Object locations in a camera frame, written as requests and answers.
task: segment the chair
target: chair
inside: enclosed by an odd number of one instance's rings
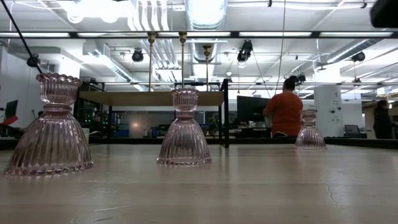
[[[346,130],[346,137],[348,138],[362,138],[361,132],[359,132],[358,125],[344,125]]]

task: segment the orange shirt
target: orange shirt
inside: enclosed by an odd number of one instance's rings
[[[303,102],[294,93],[277,94],[268,102],[264,114],[272,114],[272,134],[298,135],[301,129]]]

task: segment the wooden tabletop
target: wooden tabletop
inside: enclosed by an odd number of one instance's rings
[[[213,145],[211,164],[173,167],[156,164],[160,145],[91,146],[85,172],[1,174],[0,222],[397,223],[398,151],[328,147]]]
[[[173,97],[169,91],[81,91],[80,98],[109,106],[173,106]],[[222,91],[199,93],[198,106],[221,106],[223,102]]]

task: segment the woman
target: woman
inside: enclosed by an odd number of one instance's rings
[[[296,76],[285,80],[282,93],[275,95],[268,102],[263,115],[272,115],[272,136],[296,137],[301,129],[301,110],[303,103],[293,93],[297,81]]]
[[[374,109],[373,129],[377,139],[392,139],[392,123],[388,115],[388,106],[387,100],[381,100]]]

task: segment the glass candle holder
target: glass candle holder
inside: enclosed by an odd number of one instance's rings
[[[198,165],[211,162],[205,135],[193,119],[198,105],[198,90],[172,90],[177,119],[170,125],[160,149],[157,163]]]
[[[325,150],[323,136],[315,126],[317,110],[303,110],[301,113],[302,128],[298,133],[295,147],[301,150]]]
[[[93,165],[85,134],[70,114],[82,81],[57,73],[36,76],[44,113],[26,129],[4,170],[9,175],[59,174]]]

